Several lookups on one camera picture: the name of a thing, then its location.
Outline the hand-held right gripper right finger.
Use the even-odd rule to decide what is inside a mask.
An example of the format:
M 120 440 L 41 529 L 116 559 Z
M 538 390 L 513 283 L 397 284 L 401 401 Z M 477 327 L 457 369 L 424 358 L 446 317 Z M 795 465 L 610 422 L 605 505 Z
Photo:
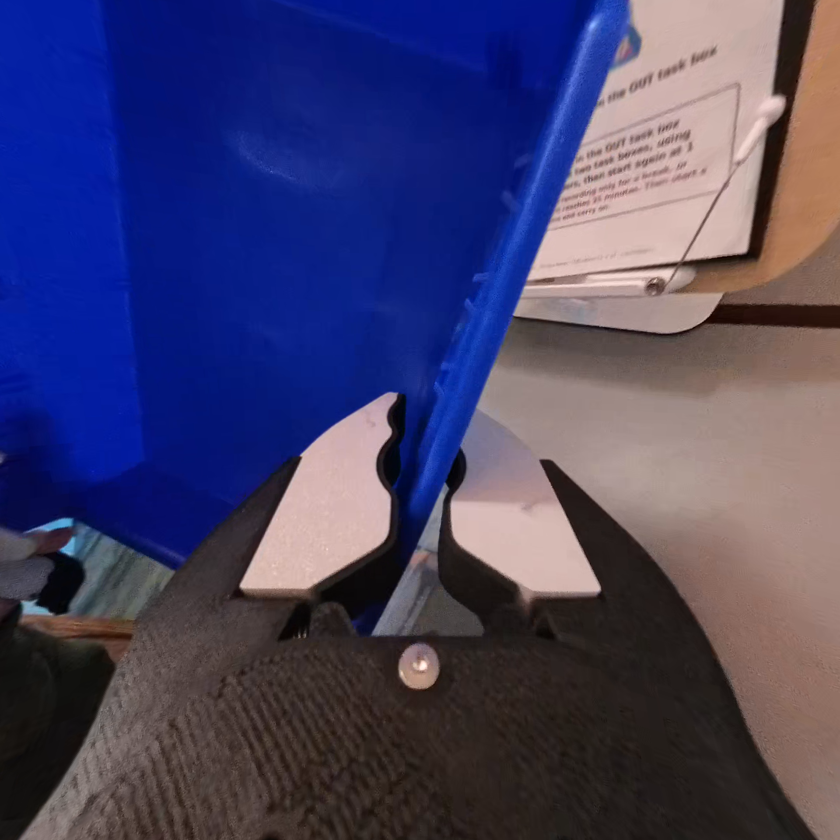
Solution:
M 481 621 L 602 592 L 539 458 L 481 411 L 447 479 L 437 568 L 446 592 Z

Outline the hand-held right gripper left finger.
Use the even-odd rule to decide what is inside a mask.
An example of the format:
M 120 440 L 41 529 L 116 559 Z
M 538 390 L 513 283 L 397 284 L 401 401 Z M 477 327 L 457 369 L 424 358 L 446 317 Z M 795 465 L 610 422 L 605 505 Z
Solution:
M 316 438 L 301 454 L 239 584 L 246 596 L 367 601 L 398 570 L 403 396 L 387 392 Z

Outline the blue plastic bin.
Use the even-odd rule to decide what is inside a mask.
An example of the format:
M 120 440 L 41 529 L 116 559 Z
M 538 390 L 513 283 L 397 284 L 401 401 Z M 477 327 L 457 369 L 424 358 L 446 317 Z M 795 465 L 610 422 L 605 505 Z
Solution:
M 628 2 L 1 3 L 2 525 L 171 568 L 403 394 L 401 553 Z

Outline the grey desk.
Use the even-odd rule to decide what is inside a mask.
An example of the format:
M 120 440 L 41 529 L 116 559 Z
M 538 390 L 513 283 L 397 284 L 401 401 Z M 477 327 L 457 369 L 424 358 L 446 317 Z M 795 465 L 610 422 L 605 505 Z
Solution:
M 665 570 L 814 834 L 838 838 L 838 232 L 724 319 L 655 336 L 517 319 L 481 409 Z

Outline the person's left hand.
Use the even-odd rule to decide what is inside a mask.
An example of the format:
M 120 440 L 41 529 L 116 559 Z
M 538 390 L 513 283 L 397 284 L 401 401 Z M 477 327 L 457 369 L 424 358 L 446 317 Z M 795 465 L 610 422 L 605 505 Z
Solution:
M 23 534 L 31 549 L 30 556 L 46 557 L 63 550 L 75 536 L 72 527 L 33 530 Z

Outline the wooden panel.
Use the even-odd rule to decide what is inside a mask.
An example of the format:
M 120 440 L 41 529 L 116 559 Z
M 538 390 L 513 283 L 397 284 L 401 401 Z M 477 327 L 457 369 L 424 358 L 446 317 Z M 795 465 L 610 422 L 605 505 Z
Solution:
M 116 664 L 128 650 L 134 630 L 131 619 L 92 616 L 23 615 L 18 623 L 53 637 L 98 644 Z

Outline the printed instruction sheet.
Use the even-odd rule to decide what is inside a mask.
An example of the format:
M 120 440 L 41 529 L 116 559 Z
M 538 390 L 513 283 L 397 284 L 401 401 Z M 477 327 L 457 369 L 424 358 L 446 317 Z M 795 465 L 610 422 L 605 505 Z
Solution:
M 748 252 L 782 1 L 634 1 L 529 280 Z

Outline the wooden document stand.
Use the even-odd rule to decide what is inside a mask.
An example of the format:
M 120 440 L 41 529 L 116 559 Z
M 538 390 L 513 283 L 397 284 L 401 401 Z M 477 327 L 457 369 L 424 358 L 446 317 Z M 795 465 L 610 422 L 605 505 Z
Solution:
M 781 83 L 790 95 L 782 126 L 770 130 L 759 182 L 755 257 L 700 266 L 694 290 L 657 297 L 523 299 L 523 320 L 637 333 L 677 334 L 711 320 L 738 326 L 838 329 L 836 304 L 720 304 L 756 291 L 807 261 L 838 227 L 838 2 L 785 2 Z

